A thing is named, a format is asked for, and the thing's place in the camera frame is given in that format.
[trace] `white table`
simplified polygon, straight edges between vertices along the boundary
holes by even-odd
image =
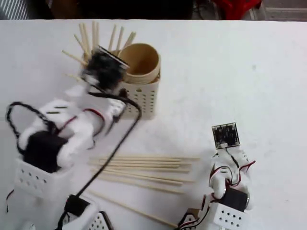
[[[15,139],[4,121],[6,105],[21,100],[36,107],[74,80],[79,64],[61,53],[81,55],[73,34],[79,21],[0,21],[0,203],[12,188]],[[91,21],[86,21],[88,29]],[[250,230],[303,229],[307,183],[307,23],[222,21],[100,20],[100,44],[107,46],[113,24],[125,26],[125,40],[153,45],[162,56],[158,115],[135,129],[120,153],[201,155],[188,175],[198,182],[177,196],[124,184],[95,181],[92,189],[146,213],[177,223],[188,207],[199,207],[207,187],[209,157],[214,154],[212,125],[237,122],[242,148],[253,166],[256,206]],[[32,114],[16,110],[25,128]],[[89,178],[89,155],[110,153],[128,121],[84,153],[73,188]],[[115,229],[168,229],[135,213],[93,197]]]

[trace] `white plastic bracket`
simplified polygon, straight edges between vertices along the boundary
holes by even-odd
[[[211,204],[208,219],[229,230],[244,230],[248,226],[247,214],[220,203]]]

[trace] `perforated plastic container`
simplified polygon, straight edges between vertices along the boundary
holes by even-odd
[[[156,103],[159,82],[161,79],[161,74],[159,73],[157,78],[149,84],[146,85],[132,85],[125,82],[119,84],[119,89],[126,89],[128,97],[135,101],[142,108],[142,119],[153,119],[156,113]],[[137,115],[137,110],[128,105],[123,118],[132,118]]]
[[[53,200],[59,192],[69,190],[72,169],[47,173],[21,160],[17,161],[15,186],[37,197]]]

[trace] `bamboo stick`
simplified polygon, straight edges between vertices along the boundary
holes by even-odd
[[[123,33],[124,33],[124,27],[122,26],[122,27],[120,28],[119,37],[118,37],[118,41],[117,41],[116,56],[118,55],[119,50],[120,50],[120,43],[121,43],[121,39],[122,39],[122,37],[123,37]]]
[[[82,23],[82,27],[83,27],[84,38],[85,38],[85,45],[86,45],[87,52],[91,53],[91,49],[90,49],[90,44],[89,44],[89,40],[88,40],[88,35],[87,35],[87,30],[86,30],[85,23]]]
[[[80,77],[75,76],[75,75],[73,75],[73,74],[68,74],[68,73],[66,73],[65,75],[66,75],[66,76],[69,76],[69,77],[71,77],[71,78],[75,78],[78,82],[79,82],[79,81],[82,81],[82,79],[81,79]]]
[[[102,174],[115,175],[115,176],[121,176],[121,177],[130,177],[130,178],[136,178],[136,179],[140,179],[140,180],[147,180],[147,181],[153,181],[153,182],[157,182],[157,183],[177,185],[177,186],[181,186],[183,184],[182,182],[178,182],[178,181],[169,181],[169,180],[164,180],[164,179],[127,174],[127,173],[120,172],[120,171],[119,172],[113,172],[113,171],[105,170],[105,171],[102,172]]]
[[[95,49],[95,44],[96,44],[96,23],[95,21],[92,21],[92,50]]]
[[[131,34],[129,35],[129,37],[128,37],[128,39],[127,39],[127,41],[126,41],[126,43],[125,43],[125,45],[124,45],[124,47],[123,47],[123,48],[125,48],[126,46],[128,46],[128,45],[129,45],[129,42],[130,42],[130,40],[132,39],[133,35],[134,35],[134,33],[133,33],[133,32],[131,32]]]
[[[108,157],[91,157],[91,160],[107,160]],[[181,162],[179,158],[164,158],[164,157],[120,157],[115,156],[112,161],[169,161]]]
[[[115,201],[115,200],[113,200],[111,198],[108,198],[108,197],[106,197],[106,196],[104,196],[104,195],[102,195],[100,193],[97,193],[97,192],[95,192],[93,190],[89,190],[88,192],[91,193],[92,195],[96,196],[96,197],[99,197],[99,198],[104,199],[104,200],[106,200],[108,202],[111,202],[113,204],[116,204],[116,205],[119,205],[119,206],[124,207],[126,209],[129,209],[129,210],[131,210],[131,211],[133,211],[135,213],[138,213],[138,214],[140,214],[140,215],[142,215],[142,216],[144,216],[146,218],[149,218],[149,219],[152,219],[152,220],[157,221],[159,223],[168,225],[168,226],[170,226],[172,228],[177,228],[178,227],[176,224],[170,223],[170,222],[168,222],[166,220],[163,220],[163,219],[161,219],[159,217],[155,217],[153,215],[146,214],[146,213],[144,213],[142,211],[139,211],[139,210],[137,210],[137,209],[135,209],[133,207],[129,207],[128,205],[125,205],[125,204],[123,204],[121,202],[118,202],[118,201]]]
[[[124,173],[124,174],[127,174],[127,175],[136,175],[136,176],[157,178],[157,179],[168,180],[168,181],[179,181],[179,182],[186,182],[186,183],[193,183],[194,182],[192,180],[186,180],[186,179],[179,179],[179,178],[165,177],[165,176],[156,176],[156,175],[149,175],[149,174],[145,174],[145,173],[135,173],[135,172],[129,172],[129,171],[114,170],[114,169],[106,169],[106,171],[115,172],[115,173]]]
[[[89,161],[88,162],[89,165],[102,165],[103,163],[100,163],[98,161]],[[176,169],[176,168],[179,168],[180,165],[179,164],[176,164],[176,165],[173,165],[173,164],[131,164],[131,163],[127,163],[127,164],[121,164],[121,163],[112,163],[110,162],[108,164],[108,167],[111,166],[111,167],[121,167],[121,166],[124,166],[124,167],[135,167],[135,168],[138,168],[138,167],[142,167],[142,168],[167,168],[167,169]]]
[[[90,160],[90,162],[94,163],[104,163],[106,160]],[[190,162],[169,162],[169,161],[121,161],[121,160],[112,160],[111,163],[116,163],[116,164],[166,164],[166,165],[191,165],[192,163]]]
[[[87,48],[86,48],[86,40],[85,40],[84,31],[83,31],[83,27],[82,27],[81,23],[79,24],[79,29],[80,29],[82,44],[84,45],[85,49],[87,50]]]
[[[131,37],[131,39],[130,39],[128,45],[131,45],[131,44],[132,44],[132,42],[133,42],[135,36],[136,36],[136,32],[133,32],[133,35],[132,35],[132,37]]]
[[[95,47],[99,46],[99,22],[96,22],[96,44]]]
[[[115,31],[116,31],[116,25],[114,25],[114,27],[113,27],[113,31],[112,31],[112,35],[111,35],[111,38],[110,38],[110,43],[109,43],[108,51],[112,50],[112,45],[113,45],[113,41],[114,41]]]
[[[138,156],[138,155],[134,155],[134,156],[116,156],[114,159],[119,159],[119,158],[125,158],[125,159],[155,159],[155,158],[158,158],[158,159],[169,159],[170,161],[171,160],[191,160],[191,161],[199,161],[200,160],[200,157],[180,157],[180,156],[176,156],[176,157],[171,157],[171,156],[167,156],[167,157],[163,157],[163,156],[160,156],[160,157],[157,157],[157,156]]]
[[[162,187],[153,186],[153,185],[141,184],[141,183],[126,180],[126,179],[119,179],[119,178],[115,179],[115,178],[111,178],[111,177],[107,177],[107,176],[103,176],[103,175],[98,176],[98,179],[103,180],[103,181],[131,184],[131,185],[135,185],[135,186],[138,186],[138,187],[149,188],[149,189],[153,189],[153,190],[157,190],[157,191],[161,191],[161,192],[166,192],[166,193],[184,194],[183,191],[179,191],[179,190],[175,190],[175,189],[162,188]]]
[[[170,173],[188,173],[189,169],[167,169],[167,168],[143,168],[143,167],[113,167],[107,166],[107,169],[115,170],[139,170],[139,171],[153,171],[153,172],[170,172]]]
[[[65,50],[62,50],[62,53],[66,54],[67,56],[71,57],[72,59],[79,61],[82,65],[87,66],[87,63],[79,58],[77,58],[75,55],[72,55],[68,52],[66,52]]]
[[[81,46],[83,52],[90,57],[90,54],[87,52],[86,47],[83,45],[83,43],[79,40],[79,38],[77,37],[77,35],[74,34],[74,37],[76,38],[77,42],[79,43],[79,45]]]

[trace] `black cable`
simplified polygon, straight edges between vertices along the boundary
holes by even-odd
[[[124,137],[120,140],[120,142],[117,144],[117,146],[115,147],[115,149],[113,150],[111,155],[108,157],[107,161],[92,176],[92,178],[83,186],[83,188],[80,189],[80,191],[76,194],[76,197],[79,197],[88,188],[88,186],[90,186],[90,184],[97,178],[97,176],[107,167],[107,165],[110,163],[112,158],[115,156],[115,154],[116,154],[117,150],[119,149],[119,147],[125,141],[125,139],[130,134],[130,132],[134,129],[134,127],[136,126],[136,124],[138,123],[138,121],[140,120],[140,118],[142,116],[142,110],[141,110],[140,106],[137,103],[135,103],[133,100],[131,100],[129,98],[126,98],[126,97],[120,97],[120,96],[117,96],[117,95],[112,95],[112,94],[109,94],[109,93],[104,93],[99,87],[97,87],[95,85],[92,85],[92,86],[94,88],[96,88],[97,90],[99,90],[100,92],[88,92],[89,95],[94,96],[94,97],[116,99],[116,100],[122,101],[123,103],[131,104],[133,107],[135,107],[139,111],[139,114],[136,117],[136,119],[133,122],[133,124],[131,125],[131,127],[128,129],[128,131],[124,135]],[[62,229],[62,227],[63,227],[63,220],[64,220],[66,215],[67,215],[67,212],[64,211],[63,214],[61,215],[59,221],[58,221],[58,227],[56,228],[56,230],[61,230]]]
[[[234,156],[231,155],[231,154],[228,152],[227,148],[225,148],[225,150],[226,150],[226,152],[229,154],[229,156],[231,157],[231,159],[234,161],[234,163],[236,164],[237,168],[240,168],[239,163],[236,161],[236,159],[234,158]]]
[[[24,154],[24,150],[21,149],[19,147],[19,144],[18,144],[18,140],[19,140],[19,136],[20,136],[20,132],[18,132],[17,128],[15,127],[12,119],[11,119],[11,114],[12,114],[12,111],[13,111],[13,108],[15,106],[21,106],[21,107],[24,107],[28,110],[30,110],[31,112],[35,113],[42,121],[43,123],[47,126],[47,129],[50,133],[55,133],[58,131],[58,128],[57,126],[55,125],[54,122],[48,120],[48,118],[42,114],[40,111],[38,111],[37,109],[33,108],[32,106],[28,105],[28,104],[24,104],[22,102],[13,102],[11,103],[9,106],[8,106],[8,109],[7,109],[7,112],[6,112],[6,121],[9,123],[15,137],[16,137],[16,140],[17,140],[17,149],[18,151],[23,155]]]
[[[197,224],[195,224],[195,225],[193,225],[193,226],[184,227],[184,228],[182,228],[182,229],[180,229],[180,230],[192,229],[192,228],[195,228],[195,227],[199,226],[199,225],[202,223],[202,221],[206,218],[206,216],[207,216],[207,214],[208,214],[208,212],[209,212],[209,209],[210,209],[210,207],[207,208],[206,214],[203,216],[203,218],[201,219],[200,222],[198,222]]]
[[[9,199],[10,196],[13,194],[13,192],[14,192],[14,189],[11,190],[11,191],[9,192],[9,194],[6,196],[5,202],[8,201],[8,199]],[[9,206],[8,206],[8,204],[6,204],[6,213],[8,213],[8,212],[9,212]]]

